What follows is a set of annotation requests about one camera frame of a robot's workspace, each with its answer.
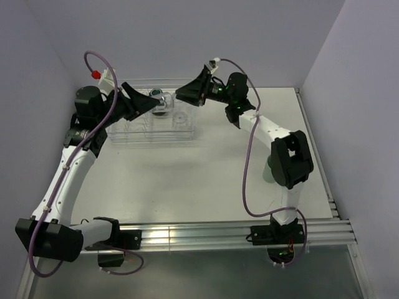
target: transparent box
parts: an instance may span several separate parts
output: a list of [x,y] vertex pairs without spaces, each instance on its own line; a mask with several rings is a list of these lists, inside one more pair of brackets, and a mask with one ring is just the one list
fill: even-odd
[[[160,100],[160,104],[133,121],[120,120],[107,128],[115,146],[181,146],[194,140],[197,107],[177,100],[174,88],[137,87],[142,94]],[[151,95],[154,90],[161,91]]]

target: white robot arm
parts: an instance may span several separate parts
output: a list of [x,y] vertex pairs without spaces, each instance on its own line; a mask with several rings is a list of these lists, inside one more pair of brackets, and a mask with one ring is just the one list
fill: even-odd
[[[251,132],[256,121],[256,113],[254,110],[249,110],[244,112],[239,116],[239,127],[240,129]],[[255,131],[255,138],[262,141],[269,150],[271,150],[271,145],[276,139],[283,140],[284,138],[289,138],[291,133],[289,130],[281,128],[268,118],[259,115],[259,123],[257,125]],[[275,179],[273,177],[272,168],[271,168],[271,155],[267,159],[267,165],[265,166],[265,176],[267,177],[267,182],[274,183]],[[297,207],[299,202],[300,192],[303,187],[303,182],[297,183],[292,187],[292,189],[288,189],[285,186],[282,186],[282,197],[276,209],[280,207]],[[273,215],[273,218],[280,225],[290,224],[297,218],[297,212],[295,210],[284,210],[281,212],[277,212]]]

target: white table surface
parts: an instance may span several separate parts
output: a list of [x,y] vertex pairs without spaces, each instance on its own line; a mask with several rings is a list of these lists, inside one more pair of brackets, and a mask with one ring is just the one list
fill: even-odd
[[[259,88],[258,92],[264,116],[289,130],[307,133],[293,88]],[[252,90],[249,98],[256,103]],[[249,134],[229,123],[224,106],[208,100],[198,109],[195,146],[117,148],[108,139],[83,183],[72,223],[96,216],[132,223],[253,220],[241,197]],[[269,154],[262,143],[254,141],[247,199],[255,213],[278,207],[274,200],[281,198],[281,187],[262,178]],[[315,168],[305,183],[299,209],[309,219],[331,218],[313,160]]]

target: purple cable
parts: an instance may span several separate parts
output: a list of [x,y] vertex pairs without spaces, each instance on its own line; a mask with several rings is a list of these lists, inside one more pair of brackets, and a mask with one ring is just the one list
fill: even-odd
[[[233,64],[237,67],[237,69],[239,69],[241,71],[241,73],[243,73],[244,75],[247,76],[248,78],[248,82],[250,84],[250,86],[252,87],[252,89],[255,92],[256,98],[257,98],[257,107],[256,107],[256,111],[259,112],[259,109],[261,108],[261,98],[254,86],[254,84],[252,83],[251,79],[248,77],[248,75],[244,72],[244,70],[234,61],[230,60],[230,59],[226,59],[226,58],[221,58],[220,61],[226,61],[229,62],[230,64]],[[306,248],[306,243],[307,243],[307,223],[306,223],[306,219],[305,219],[305,215],[303,215],[303,213],[298,210],[296,207],[281,207],[280,209],[276,209],[273,211],[269,211],[266,213],[262,213],[262,214],[254,214],[252,213],[249,208],[248,208],[248,204],[247,204],[247,197],[246,197],[246,187],[247,187],[247,175],[248,175],[248,166],[249,166],[249,158],[251,157],[251,149],[252,149],[252,142],[254,140],[254,135],[255,135],[255,130],[256,127],[259,123],[259,115],[256,115],[256,121],[254,124],[254,127],[251,130],[251,134],[249,135],[249,141],[248,141],[248,149],[247,149],[247,155],[246,155],[246,159],[245,159],[245,167],[244,167],[244,174],[243,174],[243,204],[244,204],[244,208],[245,211],[252,217],[256,217],[256,218],[260,218],[260,217],[266,217],[266,216],[271,216],[274,213],[277,212],[281,212],[281,211],[286,211],[286,210],[295,210],[298,212],[298,214],[301,216],[302,220],[304,221],[304,232],[305,232],[305,236],[304,236],[304,244],[302,246],[302,248],[300,249],[300,252],[298,254],[297,257],[300,257],[304,254],[305,252],[305,248]],[[297,260],[297,258],[294,258],[291,260],[291,262],[289,263],[285,263],[285,265],[290,265],[292,264],[295,260]]]
[[44,219],[46,218],[47,214],[49,213],[49,209],[51,207],[51,205],[53,204],[55,197],[61,187],[61,184],[65,178],[65,175],[67,174],[67,171],[69,170],[69,166],[72,164],[76,154],[80,151],[80,149],[83,147],[84,144],[86,144],[86,142],[88,142],[88,140],[93,137],[94,134],[96,134],[97,131],[99,131],[99,129],[101,129],[101,127],[104,125],[104,123],[110,118],[113,109],[115,108],[116,104],[117,104],[117,97],[118,97],[118,82],[117,82],[117,76],[115,75],[115,72],[113,71],[112,66],[109,64],[109,62],[102,57],[100,54],[94,52],[94,51],[86,51],[86,53],[84,54],[84,60],[86,63],[87,68],[93,72],[93,69],[90,67],[89,63],[87,62],[87,56],[88,55],[94,55],[97,58],[99,58],[100,60],[102,60],[102,62],[108,67],[108,69],[110,70],[110,73],[112,75],[113,78],[113,84],[115,85],[115,93],[113,95],[113,101],[111,104],[111,107],[108,111],[108,113],[106,114],[106,116],[104,117],[104,119],[76,146],[75,150],[72,152],[72,154],[69,156],[69,159],[66,162],[66,168],[64,168],[61,171],[61,174],[54,186],[53,191],[51,192],[50,198],[47,202],[47,208],[48,210],[43,210],[43,214],[41,215],[39,221],[37,222],[35,229],[33,230],[32,233],[32,237],[31,237],[31,241],[29,242],[29,250],[28,250],[28,259],[29,259],[29,265],[31,266],[31,269],[33,271],[33,273],[35,273],[37,276],[39,277],[50,277],[51,275],[53,275],[54,273],[56,273],[56,271],[58,271],[59,267],[62,264],[62,261],[59,262],[59,264],[55,267],[55,269],[53,269],[53,271],[49,272],[49,273],[41,273],[35,266],[34,263],[34,256],[33,256],[33,251],[34,251],[34,244],[36,241],[36,237],[37,237],[37,233],[42,225],[42,223],[44,222]]
[[138,254],[138,253],[136,253],[134,251],[127,250],[127,249],[122,249],[122,248],[116,248],[116,247],[112,247],[112,246],[108,246],[108,245],[101,245],[101,246],[104,247],[104,248],[110,249],[110,250],[117,250],[117,251],[125,252],[126,254],[135,255],[136,257],[138,257],[142,261],[140,266],[138,266],[135,270],[129,271],[129,272],[122,272],[122,273],[121,272],[114,272],[114,271],[108,270],[106,268],[101,268],[101,271],[104,271],[104,272],[106,272],[108,274],[124,276],[124,275],[134,274],[134,273],[138,272],[144,266],[144,258],[140,254]]

